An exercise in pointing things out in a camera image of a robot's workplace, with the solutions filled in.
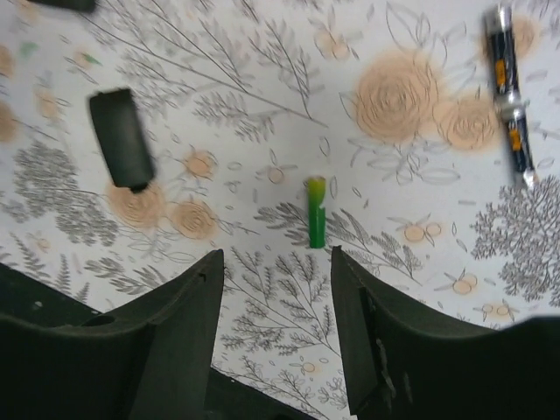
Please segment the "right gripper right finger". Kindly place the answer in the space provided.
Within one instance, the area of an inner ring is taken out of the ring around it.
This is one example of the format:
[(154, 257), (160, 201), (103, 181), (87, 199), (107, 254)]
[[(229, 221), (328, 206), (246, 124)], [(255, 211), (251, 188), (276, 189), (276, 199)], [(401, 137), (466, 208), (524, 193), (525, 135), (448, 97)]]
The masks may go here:
[(559, 320), (502, 330), (436, 311), (332, 250), (332, 300), (359, 419), (556, 419)]

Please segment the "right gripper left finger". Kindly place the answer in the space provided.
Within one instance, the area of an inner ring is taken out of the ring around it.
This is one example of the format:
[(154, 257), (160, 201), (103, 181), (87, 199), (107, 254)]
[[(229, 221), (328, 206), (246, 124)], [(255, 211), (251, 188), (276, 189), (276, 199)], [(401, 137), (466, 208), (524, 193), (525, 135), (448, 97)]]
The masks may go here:
[(1, 268), (4, 419), (201, 419), (224, 284), (215, 250), (76, 325), (58, 292)]

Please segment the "green battery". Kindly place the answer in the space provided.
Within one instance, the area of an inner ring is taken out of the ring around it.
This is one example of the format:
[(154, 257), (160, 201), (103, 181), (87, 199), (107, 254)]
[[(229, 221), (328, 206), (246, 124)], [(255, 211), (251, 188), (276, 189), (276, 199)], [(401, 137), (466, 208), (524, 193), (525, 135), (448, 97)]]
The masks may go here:
[(322, 249), (326, 245), (326, 179), (310, 177), (307, 182), (308, 234), (311, 249)]

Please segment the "black battery cover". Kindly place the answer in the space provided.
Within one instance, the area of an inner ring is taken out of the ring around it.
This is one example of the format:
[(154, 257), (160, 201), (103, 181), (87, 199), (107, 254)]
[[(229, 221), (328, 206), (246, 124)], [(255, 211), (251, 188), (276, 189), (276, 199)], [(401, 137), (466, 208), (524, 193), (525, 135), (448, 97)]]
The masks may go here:
[(88, 106), (114, 186), (134, 194), (144, 191), (156, 170), (132, 91), (120, 88), (98, 92), (88, 98)]

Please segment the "large black remote control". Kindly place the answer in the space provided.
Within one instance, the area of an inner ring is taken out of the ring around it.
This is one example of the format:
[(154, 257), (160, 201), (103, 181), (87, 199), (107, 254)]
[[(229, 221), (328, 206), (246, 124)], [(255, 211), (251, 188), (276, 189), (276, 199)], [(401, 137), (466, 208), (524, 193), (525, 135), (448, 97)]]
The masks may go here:
[(80, 13), (92, 13), (96, 7), (95, 0), (30, 0), (32, 3), (41, 4), (62, 10)]

